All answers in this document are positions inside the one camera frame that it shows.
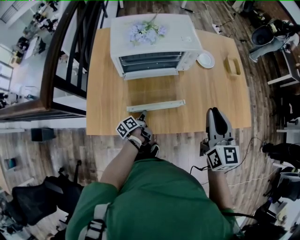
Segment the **wooden floor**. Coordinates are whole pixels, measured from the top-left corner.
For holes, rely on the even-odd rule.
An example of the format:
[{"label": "wooden floor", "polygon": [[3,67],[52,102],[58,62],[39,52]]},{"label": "wooden floor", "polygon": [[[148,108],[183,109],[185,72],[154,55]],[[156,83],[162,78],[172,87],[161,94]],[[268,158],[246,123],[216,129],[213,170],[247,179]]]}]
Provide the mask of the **wooden floor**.
[{"label": "wooden floor", "polygon": [[[206,2],[213,22],[221,25],[233,17],[229,3]],[[269,2],[269,9],[278,9],[277,2]],[[202,1],[189,1],[187,8],[196,12],[187,13],[180,9],[180,1],[126,1],[124,9],[119,11],[119,16],[154,13],[189,14],[197,29],[213,32],[211,19]],[[272,143],[283,142],[283,136],[276,133],[277,118],[269,115],[275,110],[275,103],[269,98],[274,93],[274,85],[268,86],[267,81],[277,78],[274,63],[269,56],[262,57],[258,63],[253,63],[248,58],[248,51],[252,47],[250,41],[241,43],[239,39],[249,39],[254,30],[247,19],[236,15],[234,21],[221,27],[223,34],[234,38],[238,46],[247,85],[249,87],[252,127],[235,129],[234,136],[240,146],[240,156],[244,158],[249,141],[258,137],[262,141]],[[77,159],[82,160],[79,171],[80,183],[86,185],[100,178],[110,160],[120,151],[122,140],[114,136],[87,136],[85,129],[64,129],[55,131],[56,138],[46,143],[32,142],[30,132],[0,135],[0,158],[17,158],[18,167],[13,172],[6,172],[8,186],[17,186],[35,178],[33,184],[42,183],[45,176],[58,175],[57,171],[64,166],[70,177],[73,177]],[[200,141],[205,138],[205,133],[189,133],[175,135],[157,135],[156,139],[161,146],[160,157],[189,171],[192,165],[205,166],[205,159],[199,157]],[[260,152],[261,142],[253,139],[250,142],[247,156],[243,164],[227,174],[229,185],[244,182],[252,178],[265,178],[249,183],[230,187],[235,211],[252,214],[266,199],[262,194],[268,187],[268,176],[275,170],[272,161]],[[207,173],[194,169],[192,174],[201,182],[207,182]],[[61,216],[57,212],[44,218],[30,231],[38,238],[52,232]]]}]

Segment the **tabletop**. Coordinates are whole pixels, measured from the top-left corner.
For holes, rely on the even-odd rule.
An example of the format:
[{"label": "tabletop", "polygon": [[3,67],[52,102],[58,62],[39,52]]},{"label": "tabletop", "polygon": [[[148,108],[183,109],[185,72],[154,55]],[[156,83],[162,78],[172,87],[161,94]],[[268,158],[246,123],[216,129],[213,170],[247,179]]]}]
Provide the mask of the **tabletop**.
[{"label": "tabletop", "polygon": [[[116,135],[119,121],[129,116],[127,106],[181,99],[186,105],[148,112],[146,121],[154,134],[205,131],[206,112],[211,107],[221,110],[233,128],[250,127],[248,87],[234,40],[196,31],[203,48],[215,58],[213,68],[195,63],[176,76],[124,81],[110,57],[110,29],[97,30],[88,79],[87,134]],[[236,78],[225,69],[228,56],[237,58],[240,65],[241,74]]]}]

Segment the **wrist strap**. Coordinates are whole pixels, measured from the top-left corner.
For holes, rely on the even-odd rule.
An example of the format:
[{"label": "wrist strap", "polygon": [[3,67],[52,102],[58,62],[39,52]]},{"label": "wrist strap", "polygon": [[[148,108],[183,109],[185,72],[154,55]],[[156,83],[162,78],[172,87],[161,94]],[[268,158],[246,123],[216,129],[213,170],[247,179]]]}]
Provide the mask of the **wrist strap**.
[{"label": "wrist strap", "polygon": [[138,146],[139,148],[141,147],[142,141],[141,141],[139,138],[137,138],[136,136],[130,135],[130,136],[129,136],[129,139],[135,141],[135,143],[137,144],[137,146]]},{"label": "wrist strap", "polygon": [[132,145],[134,145],[138,151],[140,150],[140,148],[137,146],[137,144],[134,140],[128,139],[128,141],[130,141],[132,143]]}]

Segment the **white plate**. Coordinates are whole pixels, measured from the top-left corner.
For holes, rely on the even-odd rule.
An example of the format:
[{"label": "white plate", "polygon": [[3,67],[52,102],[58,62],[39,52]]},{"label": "white plate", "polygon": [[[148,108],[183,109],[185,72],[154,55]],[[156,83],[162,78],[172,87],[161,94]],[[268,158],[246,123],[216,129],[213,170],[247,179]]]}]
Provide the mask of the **white plate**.
[{"label": "white plate", "polygon": [[210,52],[203,50],[197,58],[198,63],[204,68],[212,68],[215,66],[215,59]]}]

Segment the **power strip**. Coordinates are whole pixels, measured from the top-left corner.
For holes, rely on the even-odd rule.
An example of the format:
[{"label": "power strip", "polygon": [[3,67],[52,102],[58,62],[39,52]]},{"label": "power strip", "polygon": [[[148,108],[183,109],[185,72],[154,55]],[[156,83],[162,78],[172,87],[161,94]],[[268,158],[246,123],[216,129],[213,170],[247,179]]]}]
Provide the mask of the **power strip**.
[{"label": "power strip", "polygon": [[221,34],[220,28],[217,25],[213,24],[212,27],[217,34],[219,34],[219,35]]}]

